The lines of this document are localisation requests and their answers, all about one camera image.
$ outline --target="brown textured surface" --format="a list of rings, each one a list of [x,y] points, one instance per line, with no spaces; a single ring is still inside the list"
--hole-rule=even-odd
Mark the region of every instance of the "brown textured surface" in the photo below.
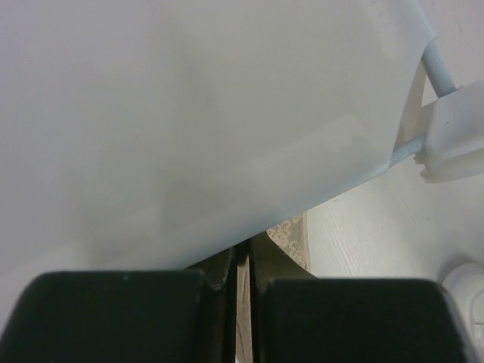
[[[309,248],[306,213],[267,230],[269,237],[295,262],[309,271]],[[252,340],[250,335],[250,286],[247,262],[237,270],[237,360],[250,363]]]

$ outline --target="white plastic clip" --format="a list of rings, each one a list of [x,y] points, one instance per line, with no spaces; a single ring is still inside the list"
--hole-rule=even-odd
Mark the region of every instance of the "white plastic clip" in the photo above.
[[[417,155],[428,182],[484,172],[484,81],[423,107],[420,121],[429,124],[425,150]]]

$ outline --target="beige carpet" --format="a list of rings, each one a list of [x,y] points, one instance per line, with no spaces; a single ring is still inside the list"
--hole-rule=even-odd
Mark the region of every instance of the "beige carpet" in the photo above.
[[[289,219],[267,230],[269,237],[295,262],[306,270],[309,266],[309,247],[306,213]],[[250,286],[247,262],[237,270],[237,343],[239,363],[251,363],[252,339],[250,333]]]

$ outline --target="white wall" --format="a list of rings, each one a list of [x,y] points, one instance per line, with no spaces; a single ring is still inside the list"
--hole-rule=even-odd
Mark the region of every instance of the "white wall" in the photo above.
[[[423,0],[457,86],[484,79],[484,2]],[[427,84],[423,102],[435,99]],[[428,185],[412,159],[311,209],[318,276],[440,279],[466,261],[484,264],[484,175]]]

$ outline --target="black object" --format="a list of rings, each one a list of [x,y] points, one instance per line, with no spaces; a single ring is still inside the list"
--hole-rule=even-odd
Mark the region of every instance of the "black object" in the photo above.
[[[255,363],[477,361],[438,285],[320,280],[260,234],[184,271],[43,275],[17,303],[0,363],[232,363],[247,254]]]

